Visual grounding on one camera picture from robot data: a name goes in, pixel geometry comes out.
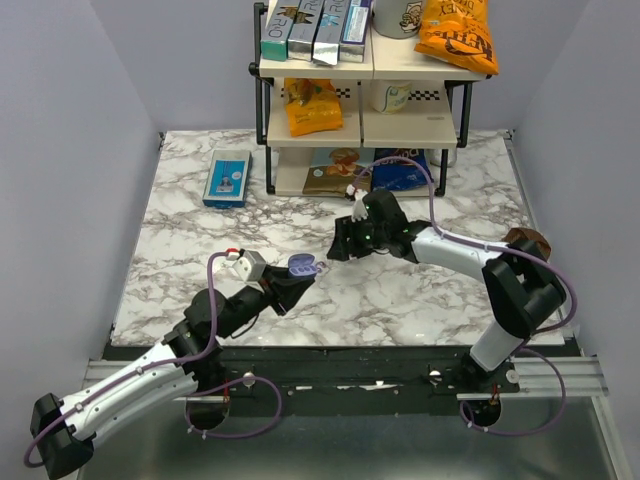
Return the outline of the white printed mug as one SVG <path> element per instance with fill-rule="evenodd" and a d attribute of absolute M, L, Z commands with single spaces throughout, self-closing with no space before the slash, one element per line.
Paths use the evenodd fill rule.
<path fill-rule="evenodd" d="M 373 2 L 373 27 L 385 37 L 406 39 L 420 29 L 423 10 L 421 0 L 376 0 Z"/>

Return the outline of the blue flat product box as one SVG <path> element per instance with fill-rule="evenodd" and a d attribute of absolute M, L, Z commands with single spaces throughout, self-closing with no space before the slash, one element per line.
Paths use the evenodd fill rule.
<path fill-rule="evenodd" d="M 217 209 L 243 207 L 251 166 L 249 150 L 214 150 L 202 195 L 203 204 Z"/>

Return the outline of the aluminium rail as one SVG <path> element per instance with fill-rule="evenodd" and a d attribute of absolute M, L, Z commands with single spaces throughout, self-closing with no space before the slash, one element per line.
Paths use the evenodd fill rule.
<path fill-rule="evenodd" d="M 479 389 L 448 382 L 446 389 L 459 400 L 605 397 L 609 394 L 596 357 L 533 356 L 513 358 Z"/>

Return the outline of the orange snack bag middle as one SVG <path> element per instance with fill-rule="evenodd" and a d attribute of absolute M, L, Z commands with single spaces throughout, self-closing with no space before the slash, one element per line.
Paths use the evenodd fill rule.
<path fill-rule="evenodd" d="M 293 137 L 339 130 L 344 126 L 340 100 L 328 79 L 285 78 L 284 99 Z"/>

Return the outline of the brown snack bag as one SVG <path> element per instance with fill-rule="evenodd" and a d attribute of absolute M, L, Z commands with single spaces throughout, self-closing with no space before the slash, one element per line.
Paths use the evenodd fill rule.
<path fill-rule="evenodd" d="M 302 189 L 304 195 L 343 196 L 347 187 L 373 162 L 371 148 L 316 148 Z"/>

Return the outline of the blue Doritos bag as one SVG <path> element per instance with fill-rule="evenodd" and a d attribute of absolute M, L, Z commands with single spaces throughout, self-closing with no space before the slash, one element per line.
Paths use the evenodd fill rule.
<path fill-rule="evenodd" d="M 371 186 L 374 190 L 386 189 L 388 191 L 407 191 L 426 186 L 428 182 L 425 176 L 412 163 L 399 160 L 388 160 L 388 157 L 402 156 L 419 164 L 433 179 L 424 149 L 399 149 L 399 148 L 376 148 L 374 160 L 384 159 L 384 162 L 377 164 L 373 168 L 373 178 Z"/>

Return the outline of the orange chip bag top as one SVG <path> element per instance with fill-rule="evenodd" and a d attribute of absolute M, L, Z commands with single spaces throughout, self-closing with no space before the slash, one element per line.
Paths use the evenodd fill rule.
<path fill-rule="evenodd" d="M 473 73 L 498 75 L 488 20 L 488 1 L 428 1 L 414 50 Z"/>

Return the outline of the white yogurt cup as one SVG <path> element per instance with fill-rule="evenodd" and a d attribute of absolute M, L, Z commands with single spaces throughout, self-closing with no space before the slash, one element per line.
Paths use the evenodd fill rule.
<path fill-rule="evenodd" d="M 395 114 L 409 101 L 412 83 L 406 80 L 373 80 L 370 83 L 369 103 L 378 113 Z"/>

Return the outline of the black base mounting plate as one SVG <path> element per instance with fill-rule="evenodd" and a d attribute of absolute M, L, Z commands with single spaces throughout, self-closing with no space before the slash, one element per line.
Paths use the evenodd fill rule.
<path fill-rule="evenodd" d="M 231 346 L 194 366 L 136 375 L 105 395 L 116 418 L 178 398 L 197 415 L 453 415 L 463 394 L 482 402 L 515 393 L 514 366 L 491 373 L 464 347 Z"/>

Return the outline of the teal toothpaste box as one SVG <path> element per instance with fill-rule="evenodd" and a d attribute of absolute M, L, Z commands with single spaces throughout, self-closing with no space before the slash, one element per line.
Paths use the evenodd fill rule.
<path fill-rule="evenodd" d="M 273 61 L 286 61 L 288 39 L 297 18 L 300 2 L 277 0 L 269 3 L 271 15 L 261 38 L 262 57 Z"/>

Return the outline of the beige black three-tier shelf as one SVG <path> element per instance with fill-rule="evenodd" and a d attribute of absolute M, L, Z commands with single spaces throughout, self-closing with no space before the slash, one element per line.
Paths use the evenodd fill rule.
<path fill-rule="evenodd" d="M 256 141 L 265 149 L 265 189 L 271 195 L 301 194 L 313 151 L 319 147 L 453 149 L 467 144 L 471 99 L 484 75 L 446 64 L 414 50 L 415 40 L 396 40 L 371 32 L 362 63 L 336 67 L 301 60 L 262 57 L 260 41 L 269 3 L 253 6 Z M 293 137 L 284 107 L 284 79 L 328 79 L 341 97 L 344 126 L 339 130 Z M 412 83 L 408 106 L 395 115 L 376 112 L 369 103 L 373 80 Z M 443 160 L 437 195 L 447 184 Z"/>

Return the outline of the purple blue toothpaste box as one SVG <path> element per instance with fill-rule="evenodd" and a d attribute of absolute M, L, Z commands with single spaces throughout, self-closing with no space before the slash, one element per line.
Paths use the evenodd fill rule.
<path fill-rule="evenodd" d="M 339 61 L 362 63 L 372 2 L 352 0 L 347 11 L 339 44 Z"/>

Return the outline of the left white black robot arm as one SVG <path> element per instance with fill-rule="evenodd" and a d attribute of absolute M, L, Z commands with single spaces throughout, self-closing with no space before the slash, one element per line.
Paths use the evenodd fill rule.
<path fill-rule="evenodd" d="M 214 286 L 198 292 L 184 318 L 138 359 L 81 391 L 52 393 L 34 404 L 33 436 L 23 462 L 61 479 L 84 466 L 99 441 L 146 410 L 181 396 L 209 395 L 230 385 L 218 357 L 219 339 L 271 308 L 283 316 L 313 285 L 315 267 L 278 267 L 239 259 L 234 267 L 246 285 L 231 297 Z"/>

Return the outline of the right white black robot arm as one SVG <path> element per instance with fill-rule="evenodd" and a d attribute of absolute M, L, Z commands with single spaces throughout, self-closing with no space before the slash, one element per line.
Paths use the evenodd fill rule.
<path fill-rule="evenodd" d="M 457 380 L 471 391 L 493 384 L 496 370 L 567 299 L 558 274 L 532 240 L 481 242 L 455 236 L 431 221 L 410 221 L 387 190 L 354 198 L 352 214 L 334 223 L 328 259 L 348 261 L 385 250 L 395 258 L 443 267 L 484 284 L 494 320 L 456 369 Z"/>

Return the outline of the lavender earbud charging case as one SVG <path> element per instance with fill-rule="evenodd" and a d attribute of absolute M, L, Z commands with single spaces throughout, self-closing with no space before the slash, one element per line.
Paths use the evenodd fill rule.
<path fill-rule="evenodd" d="M 315 256 L 309 253 L 292 255 L 288 259 L 287 268 L 290 278 L 315 277 L 318 273 Z"/>

